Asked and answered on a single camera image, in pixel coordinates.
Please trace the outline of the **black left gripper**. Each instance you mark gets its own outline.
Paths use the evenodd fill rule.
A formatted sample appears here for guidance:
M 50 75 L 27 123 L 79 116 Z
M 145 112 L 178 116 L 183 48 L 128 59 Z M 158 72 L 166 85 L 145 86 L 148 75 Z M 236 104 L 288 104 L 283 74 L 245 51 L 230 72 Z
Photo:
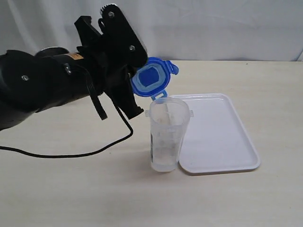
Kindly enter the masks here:
M 147 52 L 116 4 L 103 6 L 100 16 L 99 31 L 90 16 L 80 16 L 74 23 L 81 42 L 80 65 L 92 76 L 97 94 L 110 96 L 130 120 L 143 113 L 130 79 L 147 62 Z

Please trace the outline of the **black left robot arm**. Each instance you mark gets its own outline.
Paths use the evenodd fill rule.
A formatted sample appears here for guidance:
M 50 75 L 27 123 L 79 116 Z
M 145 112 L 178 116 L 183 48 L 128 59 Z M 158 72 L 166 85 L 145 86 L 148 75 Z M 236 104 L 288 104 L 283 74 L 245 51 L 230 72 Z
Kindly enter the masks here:
M 98 97 L 106 94 L 132 119 L 142 113 L 131 78 L 148 55 L 116 4 L 101 8 L 95 29 L 90 16 L 75 27 L 81 44 L 76 52 L 46 48 L 35 55 L 7 50 L 0 57 L 0 128 L 12 128 L 34 113 L 90 96 L 101 119 L 107 114 Z

